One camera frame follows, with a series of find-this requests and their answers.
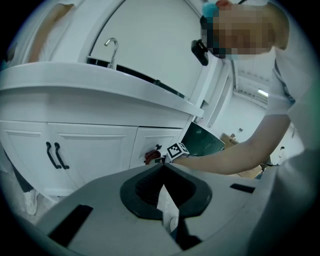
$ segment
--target faucet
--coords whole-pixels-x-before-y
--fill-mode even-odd
[[[104,46],[108,46],[111,42],[114,42],[114,52],[113,52],[111,61],[110,61],[110,63],[108,64],[107,67],[108,67],[108,69],[113,69],[113,70],[115,70],[116,67],[117,67],[117,65],[115,64],[115,61],[116,61],[116,55],[117,55],[117,52],[118,52],[118,46],[119,46],[119,44],[118,44],[117,39],[115,39],[114,37],[111,37],[111,38],[109,38],[109,39],[105,42]]]

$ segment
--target cabinet handle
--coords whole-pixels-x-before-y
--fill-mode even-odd
[[[54,146],[55,146],[55,154],[56,154],[56,157],[58,158],[60,164],[62,165],[62,168],[65,169],[65,170],[66,170],[66,169],[69,169],[70,167],[69,167],[68,165],[65,165],[65,164],[64,164],[64,162],[62,161],[62,159],[61,159],[61,157],[60,157],[60,155],[59,155],[59,152],[58,152],[58,150],[60,149],[59,143],[58,143],[58,142],[55,142],[55,143],[54,143]]]
[[[48,154],[48,157],[51,161],[51,163],[53,164],[54,168],[56,169],[61,169],[61,165],[56,165],[54,159],[52,158],[51,154],[50,154],[50,149],[51,149],[51,144],[50,142],[46,142],[46,153]]]

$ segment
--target white door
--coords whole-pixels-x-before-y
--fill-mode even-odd
[[[0,121],[0,140],[13,165],[36,190],[46,196],[68,196],[77,187],[66,170],[58,168],[47,127],[44,122]]]
[[[130,168],[145,165],[145,154],[155,150],[157,145],[162,146],[159,150],[161,155],[166,154],[166,149],[178,141],[181,133],[182,129],[139,127],[135,137]]]
[[[78,186],[129,169],[137,127],[48,123]]]

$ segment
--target white countertop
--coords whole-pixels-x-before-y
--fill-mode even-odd
[[[122,95],[201,117],[202,109],[135,76],[85,63],[36,62],[0,72],[0,91],[28,87],[66,87]]]

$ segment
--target ceiling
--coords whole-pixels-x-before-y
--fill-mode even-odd
[[[193,10],[200,16],[202,13],[202,0],[185,0]],[[234,4],[240,0],[231,0]],[[265,5],[268,0],[247,0],[245,5]],[[267,107],[268,98],[258,93],[261,89],[269,91],[272,81],[272,69],[275,65],[275,51],[272,49],[268,53],[250,56],[246,60],[235,60],[235,75],[237,76],[234,94],[247,99],[263,108]]]

